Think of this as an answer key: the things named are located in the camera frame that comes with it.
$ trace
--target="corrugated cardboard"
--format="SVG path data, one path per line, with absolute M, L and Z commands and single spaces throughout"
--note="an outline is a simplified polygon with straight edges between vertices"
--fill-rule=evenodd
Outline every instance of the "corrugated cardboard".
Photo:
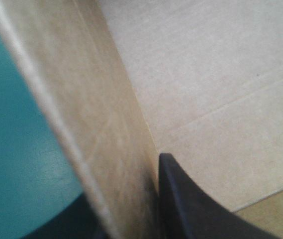
M 0 33 L 111 236 L 156 237 L 156 148 L 232 211 L 282 190 L 283 1 L 99 5 L 0 0 Z
M 0 0 L 0 33 L 109 234 L 156 238 L 157 152 L 96 3 Z
M 283 238 L 283 191 L 244 208 L 236 214 Z
M 99 0 L 159 152 L 235 211 L 283 189 L 283 1 Z

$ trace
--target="black plastic piece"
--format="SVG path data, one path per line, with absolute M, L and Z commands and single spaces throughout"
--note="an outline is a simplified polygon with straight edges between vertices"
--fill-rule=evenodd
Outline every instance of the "black plastic piece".
M 167 239 L 278 239 L 211 199 L 166 153 L 159 156 L 159 207 Z
M 23 239 L 108 239 L 85 195 Z

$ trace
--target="teal object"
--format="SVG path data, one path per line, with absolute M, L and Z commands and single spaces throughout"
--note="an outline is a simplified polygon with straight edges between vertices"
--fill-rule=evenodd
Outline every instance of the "teal object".
M 0 39 L 0 239 L 30 233 L 81 193 Z

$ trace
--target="cardboard wall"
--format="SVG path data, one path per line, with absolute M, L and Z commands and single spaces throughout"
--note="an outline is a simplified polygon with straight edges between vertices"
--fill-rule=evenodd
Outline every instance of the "cardboard wall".
M 0 0 L 0 34 L 112 238 L 156 238 L 158 155 L 96 3 Z
M 236 211 L 283 189 L 283 1 L 99 0 L 159 152 Z

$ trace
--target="teal surface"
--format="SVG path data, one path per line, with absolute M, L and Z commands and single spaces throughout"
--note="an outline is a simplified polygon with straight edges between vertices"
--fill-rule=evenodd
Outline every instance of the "teal surface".
M 81 192 L 0 40 L 0 239 L 31 232 Z

